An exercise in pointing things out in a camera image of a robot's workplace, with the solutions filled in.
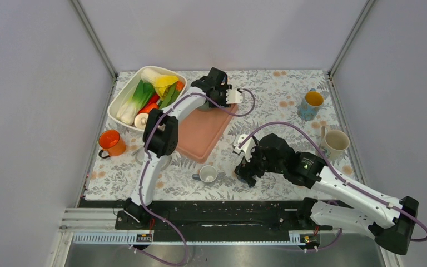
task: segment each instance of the white bowl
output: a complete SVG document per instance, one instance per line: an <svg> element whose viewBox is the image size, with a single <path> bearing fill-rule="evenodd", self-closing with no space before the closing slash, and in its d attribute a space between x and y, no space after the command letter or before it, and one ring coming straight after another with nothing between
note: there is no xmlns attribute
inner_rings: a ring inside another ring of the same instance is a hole
<svg viewBox="0 0 427 267"><path fill-rule="evenodd" d="M146 66L146 67L140 68L137 71L137 73L135 73L135 75L130 79L130 81L125 85L125 87L120 91L120 93L118 93L118 95L112 100L112 103L110 103L109 108L107 108L107 115L109 116L109 118L113 119L116 123L118 123L120 125L124 125L125 127L132 129L134 131L137 131L137 132L144 132L144 129L136 128L134 125L127 125L127 124L119 121L118 119L116 119L115 116L116 116L117 111L120 108L120 106L124 104L123 102L127 101L129 96L132 96L133 93L135 92L135 89L141 80L141 72L145 68L151 68L151 69L157 71L159 74L177 76L179 78L179 81L184 83L184 88L181 90L181 93L179 94L178 98L184 94L184 91L187 87L186 78L184 78L183 75L180 75L174 71L170 71L170 70L167 70L165 68L160 68L160 67L155 67L155 66Z"/></svg>

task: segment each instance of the green vegetable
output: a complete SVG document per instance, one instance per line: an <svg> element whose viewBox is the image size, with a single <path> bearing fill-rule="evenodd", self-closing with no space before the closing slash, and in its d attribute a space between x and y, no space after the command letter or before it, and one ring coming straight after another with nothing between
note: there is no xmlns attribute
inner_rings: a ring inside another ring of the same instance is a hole
<svg viewBox="0 0 427 267"><path fill-rule="evenodd" d="M153 94L155 94L153 85L140 80L133 96L118 109L116 118L127 125L132 125L137 113L148 103Z"/></svg>
<svg viewBox="0 0 427 267"><path fill-rule="evenodd" d="M174 101L176 101L176 99L178 98L178 96L180 94L181 94L181 91L175 90L174 93L171 96L171 101L170 101L169 105L172 104L172 103L174 103Z"/></svg>
<svg viewBox="0 0 427 267"><path fill-rule="evenodd" d="M165 108L167 106L170 105L171 103L171 98L172 98L172 94L176 91L176 84L174 83L173 85L170 86L170 88L168 89L168 94L166 95L165 99L163 100L163 102L161 102L160 104L160 109Z"/></svg>

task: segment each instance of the floor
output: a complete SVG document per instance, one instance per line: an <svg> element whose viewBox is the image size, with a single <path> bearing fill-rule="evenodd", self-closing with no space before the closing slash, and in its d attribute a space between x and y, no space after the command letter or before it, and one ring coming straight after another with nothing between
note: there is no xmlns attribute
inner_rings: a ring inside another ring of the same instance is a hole
<svg viewBox="0 0 427 267"><path fill-rule="evenodd" d="M332 234L322 234L324 243ZM345 234L334 247L318 253L290 252L297 249L284 246L190 246L190 259L185 266L326 266L326 267L379 267L385 266L380 249L372 239ZM152 245L146 249L171 262L182 260L182 247L178 245ZM66 267L102 266L166 266L144 255L133 254L126 245L72 244Z"/></svg>

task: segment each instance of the carrot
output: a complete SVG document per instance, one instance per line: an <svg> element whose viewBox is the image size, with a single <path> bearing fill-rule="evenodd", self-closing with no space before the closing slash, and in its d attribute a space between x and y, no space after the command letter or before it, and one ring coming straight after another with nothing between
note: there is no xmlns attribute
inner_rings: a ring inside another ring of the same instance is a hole
<svg viewBox="0 0 427 267"><path fill-rule="evenodd" d="M140 110L140 112L138 114L140 114L140 113L150 114L150 111L153 109L155 109L155 110L158 109L157 103L151 103L151 104L146 105L144 108L142 108L142 110Z"/></svg>
<svg viewBox="0 0 427 267"><path fill-rule="evenodd" d="M177 81L176 82L176 91L181 92L183 88L184 88L184 83L182 83L181 81Z"/></svg>

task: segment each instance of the orange mug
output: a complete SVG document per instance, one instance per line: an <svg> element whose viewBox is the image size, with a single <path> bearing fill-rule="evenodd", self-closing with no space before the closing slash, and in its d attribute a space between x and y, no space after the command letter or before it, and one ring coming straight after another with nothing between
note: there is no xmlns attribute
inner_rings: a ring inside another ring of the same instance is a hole
<svg viewBox="0 0 427 267"><path fill-rule="evenodd" d="M125 143L116 130L108 130L99 137L99 157L106 159L111 156L118 156L125 152ZM107 156L102 156L102 153L107 152Z"/></svg>

